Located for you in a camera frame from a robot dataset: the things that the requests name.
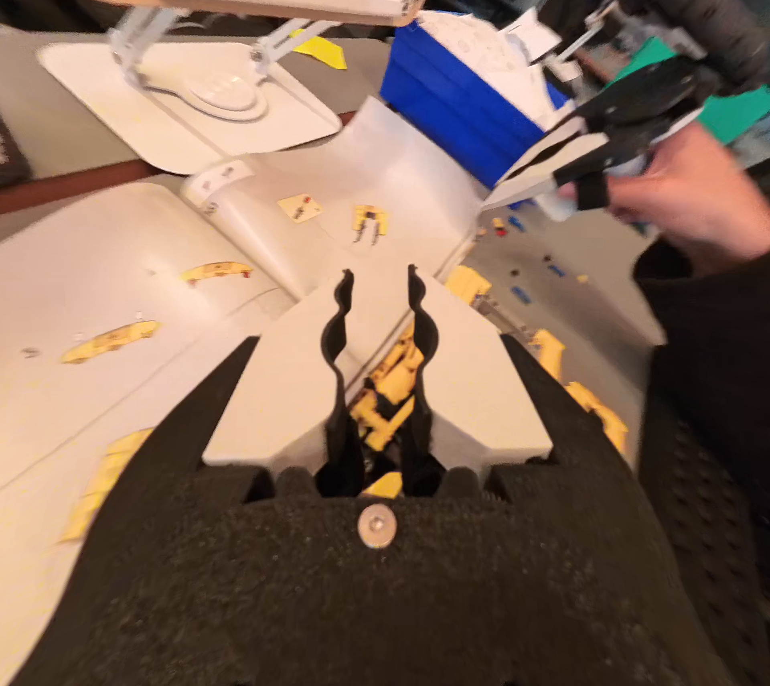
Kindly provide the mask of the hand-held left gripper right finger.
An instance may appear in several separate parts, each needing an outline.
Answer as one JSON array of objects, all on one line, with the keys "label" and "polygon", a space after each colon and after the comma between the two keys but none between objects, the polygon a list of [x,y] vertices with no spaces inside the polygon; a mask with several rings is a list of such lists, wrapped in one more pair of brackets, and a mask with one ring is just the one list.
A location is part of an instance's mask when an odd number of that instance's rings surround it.
[{"label": "hand-held left gripper right finger", "polygon": [[408,423],[408,464],[430,459],[485,479],[492,467],[546,460],[553,442],[496,326],[415,265],[413,342],[422,355]]}]

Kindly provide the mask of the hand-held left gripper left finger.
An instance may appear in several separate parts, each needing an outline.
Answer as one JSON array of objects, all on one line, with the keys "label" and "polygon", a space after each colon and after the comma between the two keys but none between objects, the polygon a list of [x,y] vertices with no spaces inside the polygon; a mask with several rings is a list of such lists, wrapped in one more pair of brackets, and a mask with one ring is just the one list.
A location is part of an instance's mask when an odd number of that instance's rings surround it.
[{"label": "hand-held left gripper left finger", "polygon": [[259,338],[203,451],[206,465],[355,477],[346,398],[355,358],[345,352],[353,284],[351,270],[339,272]]}]

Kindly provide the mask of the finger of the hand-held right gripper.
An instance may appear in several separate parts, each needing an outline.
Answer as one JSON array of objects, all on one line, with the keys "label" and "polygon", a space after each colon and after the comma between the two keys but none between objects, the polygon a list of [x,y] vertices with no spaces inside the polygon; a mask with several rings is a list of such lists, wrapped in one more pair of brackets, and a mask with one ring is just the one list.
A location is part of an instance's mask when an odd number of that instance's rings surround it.
[{"label": "finger of the hand-held right gripper", "polygon": [[506,173],[481,205],[482,211],[513,204],[555,191],[556,173],[574,161],[594,152],[609,141],[606,134],[583,134],[560,144],[556,151],[547,150],[541,161],[518,165]]},{"label": "finger of the hand-held right gripper", "polygon": [[559,144],[570,142],[574,137],[586,132],[587,123],[582,116],[567,116],[549,132],[526,150],[522,156],[498,179],[504,182],[513,177],[521,168],[534,164],[537,158],[544,158],[548,153],[554,153]]}]

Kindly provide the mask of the yellow toy brick car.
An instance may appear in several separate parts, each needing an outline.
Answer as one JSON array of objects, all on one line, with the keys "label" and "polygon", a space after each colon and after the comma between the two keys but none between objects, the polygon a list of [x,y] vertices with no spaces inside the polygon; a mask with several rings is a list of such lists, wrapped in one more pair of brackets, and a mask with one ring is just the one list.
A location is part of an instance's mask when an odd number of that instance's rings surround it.
[{"label": "yellow toy brick car", "polygon": [[[445,287],[467,306],[495,321],[502,333],[514,336],[522,343],[540,367],[560,383],[583,410],[601,422],[604,435],[627,463],[633,464],[629,428],[589,388],[574,380],[566,381],[563,375],[566,345],[556,335],[542,327],[527,327],[517,318],[504,315],[501,305],[490,294],[491,283],[474,268],[453,268]],[[413,388],[418,365],[422,363],[413,332],[414,323],[410,323],[390,353],[367,377],[351,407],[363,442],[367,469],[368,486],[363,490],[364,497],[396,499],[403,495],[402,474],[394,453],[399,450],[397,432],[405,426],[413,409]]]}]

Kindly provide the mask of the instruction booklet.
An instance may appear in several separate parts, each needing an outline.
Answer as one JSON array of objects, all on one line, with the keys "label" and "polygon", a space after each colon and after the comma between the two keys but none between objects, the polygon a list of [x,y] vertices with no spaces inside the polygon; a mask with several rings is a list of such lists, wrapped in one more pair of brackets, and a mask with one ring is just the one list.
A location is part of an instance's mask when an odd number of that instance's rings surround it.
[{"label": "instruction booklet", "polygon": [[377,99],[330,142],[225,162],[179,193],[101,191],[2,243],[2,684],[43,633],[108,447],[155,428],[250,336],[356,274],[352,388],[476,232],[482,185]]}]

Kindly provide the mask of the grey desk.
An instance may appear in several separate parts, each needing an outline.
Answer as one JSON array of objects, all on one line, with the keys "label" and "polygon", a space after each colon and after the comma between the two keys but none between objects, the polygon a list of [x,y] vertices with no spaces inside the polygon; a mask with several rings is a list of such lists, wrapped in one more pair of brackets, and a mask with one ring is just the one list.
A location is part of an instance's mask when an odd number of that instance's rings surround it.
[{"label": "grey desk", "polygon": [[[354,119],[368,99],[375,98],[381,102],[378,94],[389,58],[389,47],[380,41],[356,38],[342,39],[340,43],[348,65],[346,71],[333,72],[329,67],[310,58],[294,54],[284,58],[281,66],[337,117],[338,114],[354,112]],[[302,148],[278,152],[316,148],[333,140],[342,130],[326,138],[325,142],[313,142]],[[256,155],[258,154],[230,158],[210,168],[225,162],[253,158]],[[149,177],[147,173],[142,172],[138,181],[123,185],[150,182],[179,194],[186,187],[188,180],[196,178],[208,169],[188,179],[177,175]],[[91,172],[95,174],[96,181],[93,186],[96,191],[90,196],[123,186],[109,186],[109,176],[103,171],[96,171],[95,166],[92,166]],[[445,279],[438,280],[434,277],[439,283],[445,283],[452,269],[464,264],[469,258],[468,255],[476,242],[481,216],[502,215],[504,210],[508,210],[504,207],[482,211],[481,205],[487,197],[486,190],[483,187],[482,189],[484,198],[480,204],[472,241],[469,247],[463,250],[462,259],[452,266]],[[5,203],[2,203],[2,243],[53,214],[51,212],[37,217],[26,216],[24,211],[18,213],[20,209],[21,206],[5,207]],[[574,288],[560,302],[538,302],[525,306],[507,292],[500,293],[492,287],[493,298],[500,304],[507,317],[515,317],[527,327],[545,328],[566,345],[563,354],[563,375],[566,381],[574,380],[583,384],[621,417],[629,428],[630,460],[633,463],[631,466],[634,466],[647,391],[649,357],[652,348],[662,340],[658,325],[652,319],[648,306],[630,278],[631,266],[644,248],[644,242],[639,235],[602,211],[577,213],[563,222],[551,221],[544,216],[542,210],[532,204],[525,204],[513,212],[523,215],[529,225],[539,222],[550,244],[562,251],[562,254],[579,268],[587,270],[591,283],[586,288]],[[423,276],[430,276],[420,268],[419,270]],[[353,307],[346,321],[348,343],[349,322],[358,311],[354,299],[359,297],[356,293],[359,287],[357,276],[354,272],[353,274]],[[407,269],[402,284],[406,289],[407,301]],[[362,375],[351,389],[347,387],[349,397],[354,396],[371,369],[380,363],[381,358],[396,342],[397,335],[407,324],[409,316],[407,303],[406,319],[397,326],[394,341],[386,345],[384,352],[377,355],[373,363],[363,369]]]}]

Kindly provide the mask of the person's right hand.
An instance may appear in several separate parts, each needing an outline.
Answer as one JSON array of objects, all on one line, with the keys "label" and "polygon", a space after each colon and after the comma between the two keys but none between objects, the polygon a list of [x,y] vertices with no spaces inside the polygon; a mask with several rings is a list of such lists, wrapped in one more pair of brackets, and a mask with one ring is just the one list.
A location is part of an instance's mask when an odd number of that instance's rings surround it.
[{"label": "person's right hand", "polygon": [[608,212],[644,222],[715,275],[769,252],[769,207],[732,155],[698,122],[660,142],[637,177],[608,178]]}]

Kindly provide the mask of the blue plastic bin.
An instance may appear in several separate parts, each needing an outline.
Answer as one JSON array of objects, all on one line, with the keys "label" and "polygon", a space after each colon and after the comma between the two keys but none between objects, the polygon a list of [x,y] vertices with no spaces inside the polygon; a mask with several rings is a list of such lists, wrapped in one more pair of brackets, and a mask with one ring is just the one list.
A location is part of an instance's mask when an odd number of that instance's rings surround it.
[{"label": "blue plastic bin", "polygon": [[[574,108],[550,83],[548,93],[566,114]],[[422,30],[417,18],[396,31],[380,96],[488,189],[548,132]]]}]

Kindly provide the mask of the scattered small brick pins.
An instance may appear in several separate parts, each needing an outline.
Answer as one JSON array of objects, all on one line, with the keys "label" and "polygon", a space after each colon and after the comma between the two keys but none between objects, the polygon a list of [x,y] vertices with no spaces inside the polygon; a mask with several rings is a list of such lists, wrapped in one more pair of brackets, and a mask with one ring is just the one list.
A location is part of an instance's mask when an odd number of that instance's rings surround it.
[{"label": "scattered small brick pins", "polygon": [[587,270],[550,244],[539,222],[529,225],[510,210],[481,216],[468,257],[495,290],[525,306],[560,302],[574,288],[591,283]]}]

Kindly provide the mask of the white printed paper bags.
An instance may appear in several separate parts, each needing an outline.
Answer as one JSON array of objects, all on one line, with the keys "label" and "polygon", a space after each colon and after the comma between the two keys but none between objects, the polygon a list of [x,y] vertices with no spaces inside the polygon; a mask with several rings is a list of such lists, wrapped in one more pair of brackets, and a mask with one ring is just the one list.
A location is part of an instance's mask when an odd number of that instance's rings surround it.
[{"label": "white printed paper bags", "polygon": [[566,114],[548,93],[541,63],[562,39],[539,21],[534,7],[501,30],[472,14],[437,10],[423,10],[417,22],[542,131],[551,130]]}]

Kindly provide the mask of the yellow paper slip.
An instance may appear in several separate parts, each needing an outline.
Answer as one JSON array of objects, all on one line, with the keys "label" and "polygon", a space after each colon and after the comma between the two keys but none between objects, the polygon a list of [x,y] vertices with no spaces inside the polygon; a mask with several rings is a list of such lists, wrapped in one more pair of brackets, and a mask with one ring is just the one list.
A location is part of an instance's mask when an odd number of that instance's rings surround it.
[{"label": "yellow paper slip", "polygon": [[311,57],[336,71],[345,71],[348,68],[343,48],[325,37],[311,37],[295,46],[293,52]]}]

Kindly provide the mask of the wooden document stand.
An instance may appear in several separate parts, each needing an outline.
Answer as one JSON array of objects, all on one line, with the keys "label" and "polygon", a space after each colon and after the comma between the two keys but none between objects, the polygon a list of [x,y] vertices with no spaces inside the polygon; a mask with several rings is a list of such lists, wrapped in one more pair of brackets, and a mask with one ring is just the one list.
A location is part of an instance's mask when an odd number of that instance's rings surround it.
[{"label": "wooden document stand", "polygon": [[279,65],[340,24],[409,24],[425,0],[97,0],[127,7],[106,43],[38,51],[53,78],[151,166],[196,175],[337,133]]}]

